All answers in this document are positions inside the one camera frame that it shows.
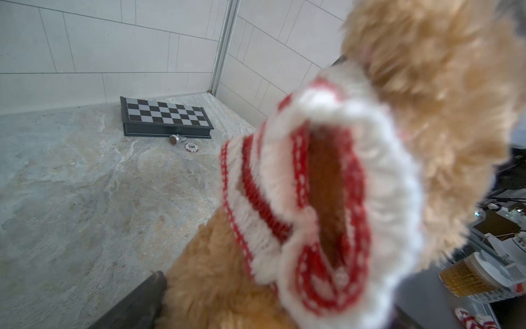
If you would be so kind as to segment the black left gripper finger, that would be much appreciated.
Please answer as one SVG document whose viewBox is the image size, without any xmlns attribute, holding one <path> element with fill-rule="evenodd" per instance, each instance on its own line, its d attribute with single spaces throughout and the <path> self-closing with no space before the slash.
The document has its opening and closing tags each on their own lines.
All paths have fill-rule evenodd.
<svg viewBox="0 0 526 329">
<path fill-rule="evenodd" d="M 167 279 L 162 271 L 149 278 L 112 307 L 89 329 L 152 329 L 162 309 Z"/>
</svg>

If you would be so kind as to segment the brown teddy bear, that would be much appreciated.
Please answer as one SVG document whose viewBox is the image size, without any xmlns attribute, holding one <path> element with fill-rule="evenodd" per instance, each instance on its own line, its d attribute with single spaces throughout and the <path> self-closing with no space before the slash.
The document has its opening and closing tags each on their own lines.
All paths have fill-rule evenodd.
<svg viewBox="0 0 526 329">
<path fill-rule="evenodd" d="M 362 66 L 419 166 L 422 245 L 407 278 L 466 243 L 509 159 L 525 110 L 525 41 L 495 1 L 360 1 L 342 55 Z M 249 276 L 223 204 L 168 271 L 156 327 L 299 328 Z"/>
</svg>

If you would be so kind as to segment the red white striped knit sweater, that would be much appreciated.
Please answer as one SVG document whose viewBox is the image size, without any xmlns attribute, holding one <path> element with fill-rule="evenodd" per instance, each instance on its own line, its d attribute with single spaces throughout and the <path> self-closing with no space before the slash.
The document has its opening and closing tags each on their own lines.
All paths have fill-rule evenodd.
<svg viewBox="0 0 526 329">
<path fill-rule="evenodd" d="M 223 206 L 253 281 L 299 328 L 383 328 L 422 245 L 419 166 L 345 61 L 221 148 Z"/>
</svg>

